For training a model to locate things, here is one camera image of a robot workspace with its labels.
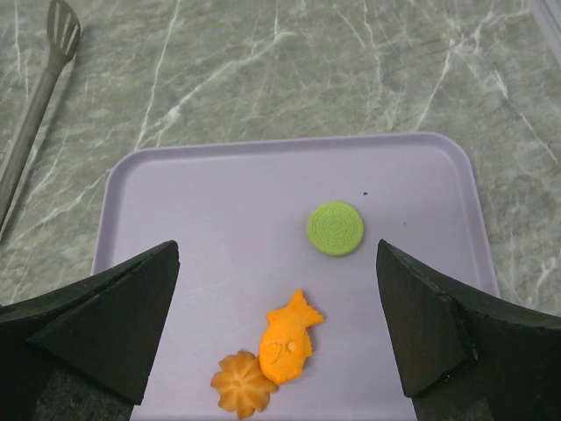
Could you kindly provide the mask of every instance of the spatula handle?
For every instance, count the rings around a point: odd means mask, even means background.
[[[46,69],[41,72],[33,87],[31,98],[25,106],[24,115],[19,120],[18,128],[11,140],[8,153],[0,169],[0,229],[4,226],[11,201],[16,193],[19,179],[24,171],[58,77]]]

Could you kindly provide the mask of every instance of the orange fish-shaped cookie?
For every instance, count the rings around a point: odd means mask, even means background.
[[[282,384],[302,374],[312,354],[307,328],[323,322],[323,316],[306,303],[297,290],[286,307],[266,315],[269,327],[259,345],[259,364],[266,378]]]

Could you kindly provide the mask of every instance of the metal spatula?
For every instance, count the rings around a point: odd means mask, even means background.
[[[33,141],[60,72],[72,60],[80,41],[80,21],[64,0],[53,0],[46,17],[46,50],[43,68],[25,106],[0,169],[0,229],[24,171]]]

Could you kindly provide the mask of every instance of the play food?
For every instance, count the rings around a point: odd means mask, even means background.
[[[220,395],[220,408],[236,411],[238,419],[250,417],[255,410],[265,410],[270,394],[277,387],[263,375],[255,355],[238,351],[221,360],[219,365],[222,371],[212,377],[210,386]]]
[[[286,307],[267,313],[266,319],[269,327],[259,346],[259,364],[269,380],[282,384],[302,374],[304,362],[312,354],[306,328],[323,322],[323,316],[297,290]]]
[[[360,214],[348,203],[326,202],[311,213],[306,232],[319,252],[344,256],[360,245],[364,225]]]

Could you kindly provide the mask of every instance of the green round biscuit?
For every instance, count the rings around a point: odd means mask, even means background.
[[[345,202],[320,204],[309,216],[309,242],[321,253],[345,256],[360,245],[365,232],[360,214]]]

